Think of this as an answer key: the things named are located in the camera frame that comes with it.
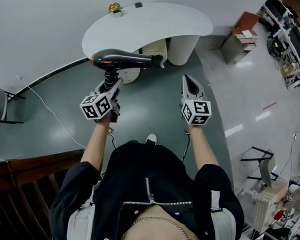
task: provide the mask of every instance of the black jacket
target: black jacket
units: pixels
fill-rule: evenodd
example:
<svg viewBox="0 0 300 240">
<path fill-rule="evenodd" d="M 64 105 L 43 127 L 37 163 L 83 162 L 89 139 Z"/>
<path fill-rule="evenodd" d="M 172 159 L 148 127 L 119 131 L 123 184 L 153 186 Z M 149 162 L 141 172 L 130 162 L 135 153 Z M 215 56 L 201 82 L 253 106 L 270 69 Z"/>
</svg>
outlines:
<svg viewBox="0 0 300 240">
<path fill-rule="evenodd" d="M 49 212 L 55 240 L 67 239 L 69 217 L 90 197 L 98 181 L 92 240 L 120 239 L 152 204 L 160 205 L 200 239 L 214 240 L 211 190 L 220 191 L 219 205 L 234 215 L 236 239 L 240 238 L 243 210 L 222 168 L 206 164 L 192 180 L 183 163 L 164 146 L 126 143 L 113 151 L 103 179 L 88 162 L 69 169 Z"/>
</svg>

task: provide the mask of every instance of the jacket zipper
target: jacket zipper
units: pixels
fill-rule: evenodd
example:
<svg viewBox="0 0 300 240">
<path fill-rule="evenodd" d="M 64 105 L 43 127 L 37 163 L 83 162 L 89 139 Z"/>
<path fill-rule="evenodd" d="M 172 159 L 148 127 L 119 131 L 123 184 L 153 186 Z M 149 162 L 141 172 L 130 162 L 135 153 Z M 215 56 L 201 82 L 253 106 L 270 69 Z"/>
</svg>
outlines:
<svg viewBox="0 0 300 240">
<path fill-rule="evenodd" d="M 133 202 L 133 201 L 127 201 L 124 202 L 124 205 L 144 205 L 144 206 L 150 206 L 150 205 L 159 205 L 159 206 L 178 206 L 178 205 L 189 205 L 192 204 L 190 201 L 186 202 L 168 202 L 168 203 L 162 203 L 162 202 L 156 202 L 154 199 L 154 195 L 150 193 L 150 185 L 149 185 L 149 178 L 145 178 L 145 185 L 146 185 L 146 193 L 149 198 L 149 202 Z"/>
</svg>

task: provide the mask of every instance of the person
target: person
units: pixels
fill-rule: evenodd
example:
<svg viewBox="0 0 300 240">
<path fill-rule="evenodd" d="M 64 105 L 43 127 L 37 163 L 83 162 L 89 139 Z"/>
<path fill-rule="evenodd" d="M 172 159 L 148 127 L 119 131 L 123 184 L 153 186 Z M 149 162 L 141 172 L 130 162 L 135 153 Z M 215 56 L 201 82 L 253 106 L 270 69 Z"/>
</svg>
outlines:
<svg viewBox="0 0 300 240">
<path fill-rule="evenodd" d="M 146 143 L 116 148 L 102 178 L 109 125 L 110 113 L 96 123 L 81 162 L 68 170 L 49 210 L 52 239 L 214 240 L 212 190 L 220 193 L 219 206 L 233 214 L 235 239 L 240 238 L 243 210 L 200 126 L 189 125 L 198 169 L 192 180 L 174 153 L 156 145 L 154 134 Z M 93 219 L 86 216 L 90 223 L 82 226 L 79 219 L 86 217 L 76 211 L 89 205 Z M 78 236 L 79 226 L 87 236 Z"/>
</svg>

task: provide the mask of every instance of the flower pot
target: flower pot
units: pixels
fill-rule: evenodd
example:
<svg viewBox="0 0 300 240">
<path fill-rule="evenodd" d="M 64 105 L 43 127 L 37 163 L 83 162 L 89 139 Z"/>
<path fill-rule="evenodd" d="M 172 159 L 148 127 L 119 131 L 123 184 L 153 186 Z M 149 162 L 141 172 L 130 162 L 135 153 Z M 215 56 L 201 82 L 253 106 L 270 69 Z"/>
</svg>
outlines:
<svg viewBox="0 0 300 240">
<path fill-rule="evenodd" d="M 121 17 L 121 15 L 122 15 L 122 12 L 119 11 L 119 10 L 114 11 L 114 12 L 111 12 L 111 16 L 112 16 L 113 18 L 119 18 L 119 17 Z"/>
</svg>

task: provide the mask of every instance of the sleeve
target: sleeve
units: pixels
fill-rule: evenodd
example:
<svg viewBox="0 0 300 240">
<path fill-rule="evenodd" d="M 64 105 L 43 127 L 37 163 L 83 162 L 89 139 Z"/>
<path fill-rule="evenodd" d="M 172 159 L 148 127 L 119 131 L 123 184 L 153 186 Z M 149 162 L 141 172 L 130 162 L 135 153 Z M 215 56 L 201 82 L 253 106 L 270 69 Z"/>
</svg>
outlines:
<svg viewBox="0 0 300 240">
<path fill-rule="evenodd" d="M 205 164 L 196 174 L 194 183 L 199 195 L 211 205 L 211 190 L 220 191 L 219 206 L 228 209 L 235 218 L 236 236 L 238 240 L 244 226 L 244 212 L 235 196 L 226 172 L 214 164 Z"/>
<path fill-rule="evenodd" d="M 98 181 L 101 181 L 101 176 L 89 162 L 80 162 L 68 170 L 49 210 L 51 238 L 67 239 L 70 216 L 91 196 Z"/>
</svg>

